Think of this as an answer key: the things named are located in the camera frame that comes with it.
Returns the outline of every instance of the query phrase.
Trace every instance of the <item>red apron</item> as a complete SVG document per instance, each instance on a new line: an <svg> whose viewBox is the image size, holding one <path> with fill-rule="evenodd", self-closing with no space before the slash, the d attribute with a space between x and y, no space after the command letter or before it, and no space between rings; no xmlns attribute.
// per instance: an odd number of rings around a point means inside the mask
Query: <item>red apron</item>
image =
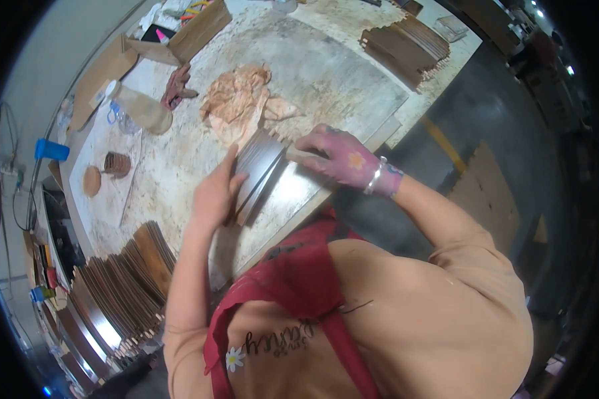
<svg viewBox="0 0 599 399"><path fill-rule="evenodd" d="M215 399L235 397L225 364L229 345L227 328L238 308L247 301L275 302L296 319L319 323L363 397L380 397L337 311L343 306L344 297L326 244L344 238L362 239L334 218L320 219L291 234L235 281L215 309L204 342L204 374L211 373Z"/></svg>

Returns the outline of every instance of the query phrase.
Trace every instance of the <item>floral glove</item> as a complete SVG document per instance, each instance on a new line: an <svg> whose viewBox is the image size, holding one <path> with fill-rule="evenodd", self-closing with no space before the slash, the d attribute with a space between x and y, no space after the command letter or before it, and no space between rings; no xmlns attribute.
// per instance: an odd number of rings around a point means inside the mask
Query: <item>floral glove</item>
<svg viewBox="0 0 599 399"><path fill-rule="evenodd" d="M306 156L302 158L301 163L344 185L363 190L368 187L379 169L379 159L355 136L327 124L318 124L308 135L297 140L295 148L302 151L315 148L326 153L329 159ZM392 198L397 193L403 175L404 172L386 164L373 192Z"/></svg>

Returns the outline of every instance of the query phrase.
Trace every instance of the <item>silver bracelet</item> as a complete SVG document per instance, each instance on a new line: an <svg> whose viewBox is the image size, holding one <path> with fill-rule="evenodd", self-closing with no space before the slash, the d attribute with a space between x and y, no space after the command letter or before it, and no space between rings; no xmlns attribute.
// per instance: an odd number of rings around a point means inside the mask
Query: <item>silver bracelet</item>
<svg viewBox="0 0 599 399"><path fill-rule="evenodd" d="M373 176L373 178L370 180L368 187L366 187L364 189L364 194L373 194L373 190L375 190L375 185L377 184L377 180L379 180L379 176L381 175L381 172L384 170L384 167L386 167L387 161L388 160L386 159L385 156L379 157L379 168L377 168L377 170L375 171L375 176Z"/></svg>

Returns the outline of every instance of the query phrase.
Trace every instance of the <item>yellow floor line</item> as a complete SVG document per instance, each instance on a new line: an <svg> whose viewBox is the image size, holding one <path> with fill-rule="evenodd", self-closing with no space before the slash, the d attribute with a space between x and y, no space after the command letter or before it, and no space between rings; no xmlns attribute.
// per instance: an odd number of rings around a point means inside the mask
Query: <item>yellow floor line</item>
<svg viewBox="0 0 599 399"><path fill-rule="evenodd" d="M446 136L444 136L444 133L442 133L441 130L439 130L439 128L434 123L432 123L427 116L422 116L420 121L426 127L426 130L428 130L428 132L431 134L432 138L435 139L435 141L437 141L437 144L439 144L439 146L444 151L446 151L446 154L448 155L450 160L453 161L453 164L455 164L455 167L457 168L459 173L464 173L464 171L467 169L467 166L464 163L464 161L461 160L461 157L459 156L459 154L457 154L453 146L450 144L450 141L448 141Z"/></svg>

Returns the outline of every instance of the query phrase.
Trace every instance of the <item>hand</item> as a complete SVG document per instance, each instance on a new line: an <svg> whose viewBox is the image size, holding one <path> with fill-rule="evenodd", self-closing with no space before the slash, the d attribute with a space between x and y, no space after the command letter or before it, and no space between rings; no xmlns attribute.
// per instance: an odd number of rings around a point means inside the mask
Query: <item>hand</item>
<svg viewBox="0 0 599 399"><path fill-rule="evenodd" d="M212 234L229 214L233 199L248 177L248 173L231 177L237 153L238 146L233 144L222 162L195 188L191 220L195 220L196 230Z"/></svg>
<svg viewBox="0 0 599 399"><path fill-rule="evenodd" d="M336 179L338 182L365 189L379 168L379 159L349 132L318 124L308 135L295 143L295 148L306 151L316 148L328 155L304 157L301 163L316 172ZM384 167L374 192L392 197L399 188L404 172L392 165Z"/></svg>

